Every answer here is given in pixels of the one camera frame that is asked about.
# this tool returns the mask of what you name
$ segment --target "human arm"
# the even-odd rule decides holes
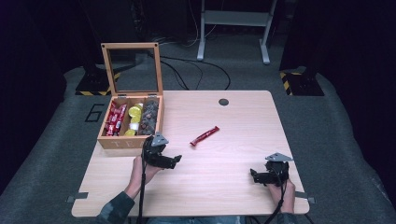
[[[268,184],[268,189],[271,192],[271,197],[275,205],[278,205],[282,197],[282,190],[274,184]],[[295,202],[295,185],[288,179],[283,185],[284,196],[283,203],[280,207],[280,213],[277,215],[278,224],[293,224],[298,223],[297,218],[294,215],[294,202]]]
[[[140,192],[142,181],[142,158],[140,156],[134,159],[134,168],[131,172],[130,181],[119,195],[108,202],[101,213],[96,217],[95,223],[123,223],[129,212],[134,207],[134,198]],[[146,184],[163,168],[146,166]]]

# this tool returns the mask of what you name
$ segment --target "wooden box frame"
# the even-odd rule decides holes
[[[103,43],[101,44],[102,52],[105,60],[108,83],[111,89],[111,101],[99,131],[97,140],[104,149],[121,149],[121,148],[142,148],[144,141],[148,135],[122,136],[128,129],[131,118],[128,116],[128,109],[134,104],[144,104],[148,100],[154,100],[159,103],[157,114],[157,122],[155,132],[161,132],[163,128],[163,80],[161,72],[160,51],[158,43]],[[152,57],[155,63],[155,72],[157,78],[157,90],[153,91],[119,91],[117,90],[114,70],[112,68],[110,50],[112,49],[148,49],[152,51]],[[106,119],[110,112],[111,102],[116,103],[116,107],[127,104],[124,115],[124,121],[121,125],[120,136],[106,136]]]

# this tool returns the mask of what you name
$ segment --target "light wood tabletop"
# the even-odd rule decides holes
[[[276,152],[292,157],[269,91],[164,91],[163,155],[182,155],[174,170],[163,170],[146,185],[143,216],[199,217],[268,215],[275,210],[267,187],[256,184],[250,168],[265,170],[265,157]],[[227,99],[227,105],[220,105]],[[190,141],[213,129],[196,147]],[[129,182],[138,149],[106,149],[96,144],[76,199],[75,217],[95,217]],[[304,192],[294,161],[290,180]],[[130,216],[138,214],[138,200]],[[296,198],[295,213],[309,211]]]

